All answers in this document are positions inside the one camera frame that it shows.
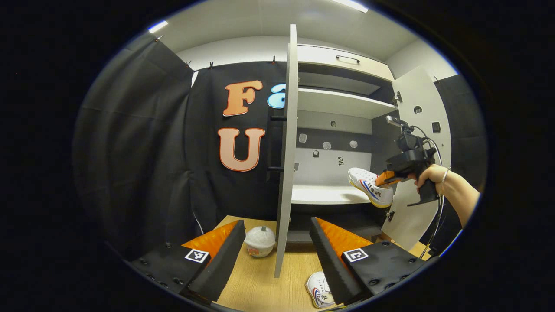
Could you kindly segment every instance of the white sneaker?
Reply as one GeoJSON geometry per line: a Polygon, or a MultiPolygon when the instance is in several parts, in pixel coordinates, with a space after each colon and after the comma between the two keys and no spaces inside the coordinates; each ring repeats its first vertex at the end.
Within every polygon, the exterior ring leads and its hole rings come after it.
{"type": "Polygon", "coordinates": [[[312,297],[312,302],[317,308],[325,308],[335,303],[331,295],[330,287],[327,284],[324,272],[316,272],[306,281],[306,291],[312,297]]]}
{"type": "Polygon", "coordinates": [[[374,206],[387,208],[393,202],[393,189],[387,184],[377,187],[377,177],[377,174],[361,168],[349,169],[349,182],[351,185],[363,191],[374,206]]]}

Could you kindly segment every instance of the door hinge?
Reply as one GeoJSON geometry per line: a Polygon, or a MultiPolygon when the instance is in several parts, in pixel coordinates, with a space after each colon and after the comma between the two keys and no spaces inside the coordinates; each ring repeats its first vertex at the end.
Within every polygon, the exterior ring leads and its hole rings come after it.
{"type": "Polygon", "coordinates": [[[391,99],[391,104],[397,105],[397,101],[403,102],[403,98],[401,97],[401,92],[397,91],[397,95],[391,99]]]}
{"type": "Polygon", "coordinates": [[[393,215],[394,215],[394,214],[395,214],[395,212],[388,212],[388,213],[386,214],[387,220],[388,220],[389,222],[391,222],[391,219],[393,219],[393,215]]]}

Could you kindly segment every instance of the ceiling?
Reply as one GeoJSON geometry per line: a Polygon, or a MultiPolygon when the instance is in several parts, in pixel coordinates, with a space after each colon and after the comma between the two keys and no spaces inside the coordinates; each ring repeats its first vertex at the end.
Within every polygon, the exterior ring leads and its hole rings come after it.
{"type": "Polygon", "coordinates": [[[207,0],[166,19],[156,34],[177,53],[205,43],[251,36],[297,36],[337,44],[385,61],[417,37],[383,15],[330,0],[207,0]]]}

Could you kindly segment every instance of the human hand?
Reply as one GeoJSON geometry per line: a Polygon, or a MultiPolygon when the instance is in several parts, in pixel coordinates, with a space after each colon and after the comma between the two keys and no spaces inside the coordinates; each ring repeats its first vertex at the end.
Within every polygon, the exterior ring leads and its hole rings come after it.
{"type": "Polygon", "coordinates": [[[426,170],[424,170],[424,172],[422,172],[418,181],[416,180],[416,174],[414,173],[409,174],[407,177],[415,181],[415,185],[417,188],[416,191],[419,194],[420,194],[420,187],[424,185],[424,182],[427,179],[430,179],[432,180],[432,182],[436,183],[436,191],[439,194],[441,191],[439,182],[441,182],[441,180],[443,179],[443,176],[445,175],[445,171],[447,171],[447,168],[442,167],[440,165],[431,164],[428,168],[426,168],[426,170]]]}

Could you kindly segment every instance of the human arm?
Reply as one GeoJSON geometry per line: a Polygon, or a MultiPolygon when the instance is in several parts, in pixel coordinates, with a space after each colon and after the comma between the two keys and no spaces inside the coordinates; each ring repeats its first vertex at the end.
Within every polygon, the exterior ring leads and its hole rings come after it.
{"type": "MultiPolygon", "coordinates": [[[[417,191],[420,193],[420,187],[424,185],[426,179],[432,180],[436,183],[437,193],[443,194],[449,200],[457,212],[461,225],[465,227],[480,199],[480,193],[467,180],[452,171],[449,171],[445,180],[441,182],[446,171],[447,168],[436,164],[429,166],[422,172],[418,181],[415,181],[417,191]]],[[[416,180],[414,174],[410,174],[408,177],[416,180]]]]}

